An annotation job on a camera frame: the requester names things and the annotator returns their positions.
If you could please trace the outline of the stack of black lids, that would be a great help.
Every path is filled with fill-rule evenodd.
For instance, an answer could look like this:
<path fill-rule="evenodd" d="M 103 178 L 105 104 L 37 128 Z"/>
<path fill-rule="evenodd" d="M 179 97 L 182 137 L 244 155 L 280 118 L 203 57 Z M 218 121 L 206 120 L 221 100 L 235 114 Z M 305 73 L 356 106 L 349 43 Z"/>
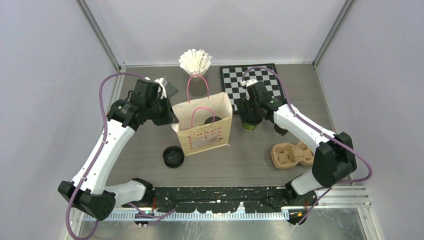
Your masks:
<path fill-rule="evenodd" d="M 183 164 L 185 154 L 181 147 L 170 146 L 163 151 L 162 158 L 167 167 L 178 168 Z"/>

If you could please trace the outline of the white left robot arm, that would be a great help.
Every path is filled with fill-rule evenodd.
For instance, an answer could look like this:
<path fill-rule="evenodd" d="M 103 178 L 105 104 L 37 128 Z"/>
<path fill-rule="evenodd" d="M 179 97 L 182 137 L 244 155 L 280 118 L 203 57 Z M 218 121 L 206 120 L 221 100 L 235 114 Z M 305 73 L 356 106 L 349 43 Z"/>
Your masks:
<path fill-rule="evenodd" d="M 139 126 L 148 120 L 156 126 L 178 121 L 167 96 L 166 82 L 164 78 L 138 79 L 126 99 L 118 99 L 111 105 L 106 115 L 107 131 L 102 132 L 81 170 L 71 181 L 62 181 L 58 187 L 67 201 L 76 192 L 72 207 L 103 221 L 116 207 L 127 203 L 148 207 L 153 202 L 155 191 L 146 180 L 135 177 L 114 186 L 107 186 L 106 181 Z"/>

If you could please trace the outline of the green paper cup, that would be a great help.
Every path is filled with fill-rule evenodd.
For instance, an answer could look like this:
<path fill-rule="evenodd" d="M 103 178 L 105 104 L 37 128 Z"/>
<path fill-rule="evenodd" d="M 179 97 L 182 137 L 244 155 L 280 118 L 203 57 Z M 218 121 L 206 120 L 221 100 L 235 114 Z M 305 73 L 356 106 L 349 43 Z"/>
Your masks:
<path fill-rule="evenodd" d="M 247 123 L 247 122 L 242 123 L 242 128 L 246 132 L 253 132 L 257 128 L 257 126 L 258 126 L 258 124 L 250 124 L 250 123 Z"/>

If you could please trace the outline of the paper gift bag pink handles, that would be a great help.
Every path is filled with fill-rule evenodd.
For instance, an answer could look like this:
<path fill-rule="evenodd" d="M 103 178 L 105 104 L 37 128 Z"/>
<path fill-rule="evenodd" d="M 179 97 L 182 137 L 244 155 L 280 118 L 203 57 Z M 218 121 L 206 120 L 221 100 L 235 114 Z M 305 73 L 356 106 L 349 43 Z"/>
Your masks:
<path fill-rule="evenodd" d="M 172 109 L 178 123 L 171 125 L 185 156 L 197 154 L 229 144 L 233 119 L 233 108 L 227 93 L 208 94 L 206 97 L 190 99 L 175 104 Z M 217 117 L 204 124 L 209 117 Z"/>

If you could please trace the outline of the black coffee cup lid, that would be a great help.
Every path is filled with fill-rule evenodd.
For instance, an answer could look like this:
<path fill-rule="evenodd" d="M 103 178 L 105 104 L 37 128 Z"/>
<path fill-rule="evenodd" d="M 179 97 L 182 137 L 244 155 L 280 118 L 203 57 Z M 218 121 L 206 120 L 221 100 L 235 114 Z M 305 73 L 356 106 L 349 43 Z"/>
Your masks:
<path fill-rule="evenodd" d="M 257 126 L 262 122 L 262 120 L 259 121 L 248 121 L 248 120 L 243 120 L 242 121 L 242 125 L 245 127 L 253 127 L 253 126 Z"/>

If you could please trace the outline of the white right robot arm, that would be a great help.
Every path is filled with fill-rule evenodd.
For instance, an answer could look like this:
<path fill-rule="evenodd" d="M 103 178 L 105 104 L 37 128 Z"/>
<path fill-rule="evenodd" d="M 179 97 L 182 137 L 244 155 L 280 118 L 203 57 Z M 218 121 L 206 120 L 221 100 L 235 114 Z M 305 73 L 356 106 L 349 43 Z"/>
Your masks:
<path fill-rule="evenodd" d="M 301 114 L 283 96 L 273 96 L 263 81 L 242 80 L 240 85 L 248 97 L 235 101 L 242 120 L 252 117 L 267 120 L 286 130 L 314 151 L 312 168 L 288 182 L 285 198 L 299 205 L 306 193 L 318 188 L 330 188 L 357 169 L 351 137 L 336 134 Z"/>

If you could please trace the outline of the stack of paper cups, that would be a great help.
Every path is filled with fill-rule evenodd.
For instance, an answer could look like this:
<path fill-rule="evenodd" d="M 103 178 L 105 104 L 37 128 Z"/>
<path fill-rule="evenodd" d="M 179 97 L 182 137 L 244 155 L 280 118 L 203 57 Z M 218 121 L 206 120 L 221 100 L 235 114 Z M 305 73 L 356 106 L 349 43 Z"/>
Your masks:
<path fill-rule="evenodd" d="M 277 136 L 284 136 L 289 132 L 287 129 L 280 127 L 277 124 L 273 125 L 273 129 L 274 129 L 274 134 Z"/>

